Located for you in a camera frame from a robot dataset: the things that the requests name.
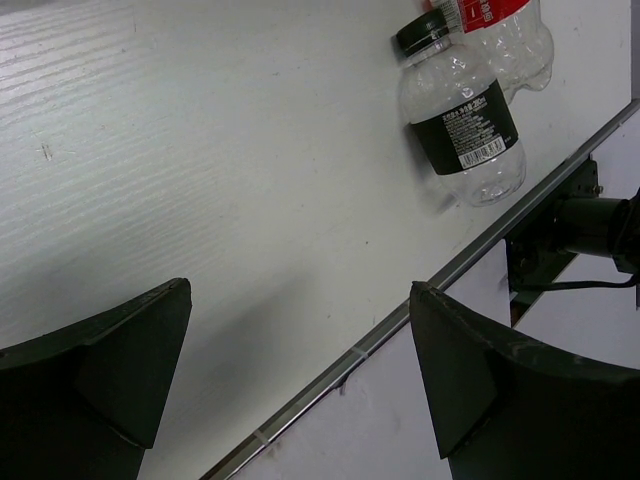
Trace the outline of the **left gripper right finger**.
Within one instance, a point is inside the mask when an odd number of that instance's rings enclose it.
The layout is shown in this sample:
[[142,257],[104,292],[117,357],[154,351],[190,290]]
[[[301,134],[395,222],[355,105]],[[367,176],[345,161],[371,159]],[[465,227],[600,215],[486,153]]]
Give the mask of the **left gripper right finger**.
[[409,316],[439,455],[456,479],[635,479],[639,373],[487,318],[425,282]]

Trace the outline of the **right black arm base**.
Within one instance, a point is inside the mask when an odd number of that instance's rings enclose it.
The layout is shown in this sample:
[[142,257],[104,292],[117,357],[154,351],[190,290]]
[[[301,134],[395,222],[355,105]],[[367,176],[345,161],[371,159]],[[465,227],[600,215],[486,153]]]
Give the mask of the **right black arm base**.
[[[550,292],[639,288],[639,196],[606,198],[597,163],[569,175],[506,236],[511,303],[526,311]],[[628,278],[560,281],[579,255],[605,258]]]

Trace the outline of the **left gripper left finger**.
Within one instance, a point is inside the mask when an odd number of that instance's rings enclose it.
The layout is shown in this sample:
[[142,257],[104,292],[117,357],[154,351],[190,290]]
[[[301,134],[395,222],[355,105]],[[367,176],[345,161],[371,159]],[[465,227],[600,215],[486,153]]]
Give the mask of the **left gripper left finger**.
[[176,278],[2,349],[2,478],[137,478],[191,309],[191,285]]

